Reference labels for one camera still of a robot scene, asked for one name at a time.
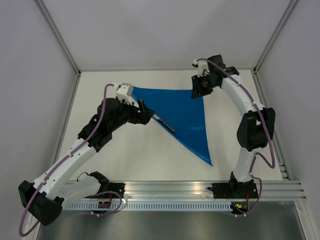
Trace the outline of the black handled steak knife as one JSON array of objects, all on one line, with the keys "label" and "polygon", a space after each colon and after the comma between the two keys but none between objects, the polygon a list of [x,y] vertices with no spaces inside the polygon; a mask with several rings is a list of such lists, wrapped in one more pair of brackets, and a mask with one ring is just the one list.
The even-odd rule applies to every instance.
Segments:
[{"label": "black handled steak knife", "polygon": [[165,122],[162,118],[154,114],[152,116],[153,119],[155,119],[159,124],[161,124],[163,127],[165,127],[167,130],[169,130],[171,133],[175,133],[175,129],[171,127],[167,122]]}]

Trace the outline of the blue cloth napkin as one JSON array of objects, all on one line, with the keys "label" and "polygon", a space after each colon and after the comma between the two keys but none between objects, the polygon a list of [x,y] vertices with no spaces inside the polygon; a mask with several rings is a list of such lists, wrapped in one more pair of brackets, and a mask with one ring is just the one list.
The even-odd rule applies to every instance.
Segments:
[{"label": "blue cloth napkin", "polygon": [[206,131],[205,107],[202,97],[191,99],[191,89],[152,89],[134,87],[132,97],[142,99],[146,107],[167,122],[171,134],[189,151],[212,166]]}]

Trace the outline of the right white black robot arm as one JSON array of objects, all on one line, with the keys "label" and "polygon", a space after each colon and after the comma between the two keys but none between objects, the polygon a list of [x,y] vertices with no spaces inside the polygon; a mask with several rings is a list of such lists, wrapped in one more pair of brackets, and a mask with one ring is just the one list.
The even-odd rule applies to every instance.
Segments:
[{"label": "right white black robot arm", "polygon": [[253,168],[260,150],[269,147],[271,161],[266,164],[276,166],[272,139],[276,113],[272,107],[265,107],[257,101],[242,83],[240,73],[233,66],[226,66],[221,55],[198,58],[192,63],[197,74],[192,76],[192,99],[204,97],[214,88],[222,89],[237,107],[242,119],[236,132],[240,145],[235,169],[227,183],[213,183],[208,190],[215,199],[257,199],[257,177]]}]

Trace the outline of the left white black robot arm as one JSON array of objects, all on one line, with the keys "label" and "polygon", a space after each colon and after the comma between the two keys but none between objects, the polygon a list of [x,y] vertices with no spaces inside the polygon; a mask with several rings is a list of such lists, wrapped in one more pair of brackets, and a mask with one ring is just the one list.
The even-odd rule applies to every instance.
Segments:
[{"label": "left white black robot arm", "polygon": [[65,183],[112,139],[112,133],[118,128],[126,123],[149,123],[155,112],[142,99],[138,99],[137,104],[127,104],[118,98],[105,98],[65,156],[34,181],[24,180],[18,186],[24,214],[30,213],[47,226],[58,218],[65,207],[82,198],[94,195],[106,197],[109,180],[97,171],[69,188],[65,187]]}]

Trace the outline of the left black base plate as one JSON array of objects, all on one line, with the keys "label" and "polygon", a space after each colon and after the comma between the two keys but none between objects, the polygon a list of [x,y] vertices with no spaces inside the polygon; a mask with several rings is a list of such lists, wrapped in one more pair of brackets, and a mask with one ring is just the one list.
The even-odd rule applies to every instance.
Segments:
[{"label": "left black base plate", "polygon": [[102,199],[109,199],[109,198],[119,199],[119,197],[117,195],[115,195],[114,193],[109,193],[109,192],[118,193],[121,196],[121,198],[123,198],[124,197],[124,193],[125,193],[125,186],[126,186],[126,184],[124,182],[104,183],[99,189],[99,193],[104,193],[104,194],[100,195],[99,198],[102,198]]}]

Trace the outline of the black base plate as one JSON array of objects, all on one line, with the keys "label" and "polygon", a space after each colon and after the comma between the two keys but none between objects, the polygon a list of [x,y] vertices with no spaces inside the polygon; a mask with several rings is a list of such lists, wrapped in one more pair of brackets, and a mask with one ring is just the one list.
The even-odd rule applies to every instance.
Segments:
[{"label": "black base plate", "polygon": [[259,191],[255,183],[246,187],[237,187],[232,190],[227,182],[212,183],[211,187],[207,188],[212,191],[214,199],[257,199],[259,196]]},{"label": "black base plate", "polygon": [[125,186],[126,186],[126,184],[124,182],[104,183],[99,189],[99,193],[104,193],[104,194],[100,195],[99,198],[102,198],[102,199],[109,199],[109,198],[119,199],[119,197],[117,195],[115,195],[114,193],[109,193],[109,192],[118,193],[121,196],[121,198],[123,198],[124,197],[124,193],[125,193]]}]

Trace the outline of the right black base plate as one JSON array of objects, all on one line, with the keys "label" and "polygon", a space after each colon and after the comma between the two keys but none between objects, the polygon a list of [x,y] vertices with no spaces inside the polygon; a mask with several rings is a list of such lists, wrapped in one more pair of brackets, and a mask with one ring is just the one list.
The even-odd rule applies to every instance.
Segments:
[{"label": "right black base plate", "polygon": [[237,187],[232,190],[227,182],[212,183],[211,187],[207,188],[212,191],[214,199],[257,199],[259,196],[259,191],[255,183],[246,187]]}]

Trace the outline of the aluminium mounting rail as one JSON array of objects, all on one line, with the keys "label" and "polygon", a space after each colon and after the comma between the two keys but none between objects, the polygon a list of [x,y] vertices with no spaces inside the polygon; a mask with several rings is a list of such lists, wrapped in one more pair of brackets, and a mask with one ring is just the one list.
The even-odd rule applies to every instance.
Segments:
[{"label": "aluminium mounting rail", "polygon": [[111,181],[110,186],[124,186],[123,197],[133,201],[250,201],[260,195],[261,201],[304,201],[306,194],[299,181],[263,181],[256,182],[256,190],[240,197],[217,190],[226,181]]}]

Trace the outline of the right aluminium frame post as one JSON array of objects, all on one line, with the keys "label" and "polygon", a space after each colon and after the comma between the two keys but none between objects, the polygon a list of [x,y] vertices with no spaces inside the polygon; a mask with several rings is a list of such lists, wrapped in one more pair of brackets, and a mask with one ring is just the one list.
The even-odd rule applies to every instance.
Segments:
[{"label": "right aluminium frame post", "polygon": [[289,1],[287,7],[285,8],[285,10],[283,12],[283,14],[281,15],[280,20],[278,21],[275,29],[273,30],[270,38],[268,39],[266,46],[264,47],[261,55],[259,56],[256,64],[254,65],[254,67],[252,69],[255,74],[262,67],[265,59],[267,58],[267,56],[268,56],[269,52],[271,51],[273,45],[276,43],[276,40],[280,36],[282,30],[284,29],[286,23],[290,19],[293,11],[295,10],[295,8],[299,4],[299,2],[300,2],[299,0],[290,0]]}]

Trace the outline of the aluminium frame post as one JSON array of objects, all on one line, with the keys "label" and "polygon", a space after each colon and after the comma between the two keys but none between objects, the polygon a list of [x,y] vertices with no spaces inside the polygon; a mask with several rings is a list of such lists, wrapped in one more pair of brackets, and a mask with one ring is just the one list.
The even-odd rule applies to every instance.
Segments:
[{"label": "aluminium frame post", "polygon": [[299,4],[299,2],[300,2],[299,0],[290,0],[289,1],[287,7],[285,8],[285,10],[283,12],[283,14],[281,15],[280,20],[278,21],[275,29],[273,30],[270,38],[268,39],[266,46],[264,47],[261,55],[259,56],[256,64],[254,65],[254,67],[252,69],[255,74],[262,67],[265,59],[267,58],[267,56],[268,56],[269,52],[271,51],[273,45],[276,43],[276,40],[280,36],[282,30],[284,29],[286,23],[290,19],[293,11],[295,10],[295,8]]},{"label": "aluminium frame post", "polygon": [[81,70],[79,69],[75,59],[73,58],[66,42],[64,41],[54,19],[52,18],[45,2],[43,0],[34,0],[37,8],[39,9],[41,15],[43,16],[47,26],[49,27],[50,31],[52,32],[55,40],[57,41],[60,49],[62,50],[63,55],[65,56],[66,60],[68,61],[69,65],[75,72],[77,76],[80,76]]}]

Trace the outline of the left aluminium frame post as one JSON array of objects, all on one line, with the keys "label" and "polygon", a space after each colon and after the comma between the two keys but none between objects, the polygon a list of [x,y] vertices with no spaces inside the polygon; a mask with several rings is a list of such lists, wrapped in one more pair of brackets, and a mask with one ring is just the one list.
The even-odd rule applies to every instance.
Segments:
[{"label": "left aluminium frame post", "polygon": [[80,76],[81,70],[79,69],[75,59],[73,58],[66,42],[64,41],[54,19],[52,18],[45,2],[43,0],[34,0],[37,8],[39,9],[41,15],[43,16],[47,26],[49,27],[50,31],[52,32],[55,40],[57,41],[60,49],[62,50],[63,55],[65,56],[66,60],[68,61],[69,65],[75,72],[77,76]]}]

